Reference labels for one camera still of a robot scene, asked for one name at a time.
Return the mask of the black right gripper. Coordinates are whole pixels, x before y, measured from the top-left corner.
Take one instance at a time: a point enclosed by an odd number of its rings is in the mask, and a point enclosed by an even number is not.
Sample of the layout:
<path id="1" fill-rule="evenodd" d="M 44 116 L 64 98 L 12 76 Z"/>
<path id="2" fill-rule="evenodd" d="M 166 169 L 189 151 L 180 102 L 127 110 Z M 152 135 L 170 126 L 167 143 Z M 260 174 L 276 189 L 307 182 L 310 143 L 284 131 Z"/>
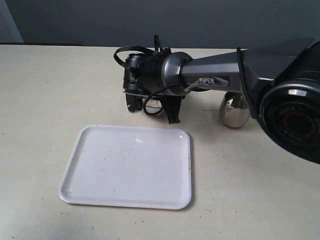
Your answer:
<path id="1" fill-rule="evenodd" d="M 123 92 L 125 95 L 127 110 L 131 113 L 141 111 L 143 108 L 143 96 L 157 92 L 165 86 L 162 81 L 162 65 L 166 54 L 147 55 L 144 53 L 131 53 L 125 60 Z M 165 95 L 161 97 L 161 105 L 167 116 L 169 124 L 180 123 L 179 113 L 182 104 L 181 96 Z"/>

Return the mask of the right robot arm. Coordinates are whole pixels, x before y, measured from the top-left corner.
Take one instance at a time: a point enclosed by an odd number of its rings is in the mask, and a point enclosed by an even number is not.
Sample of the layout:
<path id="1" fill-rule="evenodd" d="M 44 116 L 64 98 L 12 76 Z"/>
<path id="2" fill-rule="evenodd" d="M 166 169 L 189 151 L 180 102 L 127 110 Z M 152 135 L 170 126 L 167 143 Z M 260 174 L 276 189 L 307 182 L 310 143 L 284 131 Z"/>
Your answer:
<path id="1" fill-rule="evenodd" d="M 239 93 L 250 115 L 278 146 L 312 163 L 320 161 L 320 45 L 297 38 L 264 47 L 203 58 L 163 48 L 123 47 L 123 90 L 130 112 L 160 101 L 177 124 L 182 99 L 190 92 Z"/>

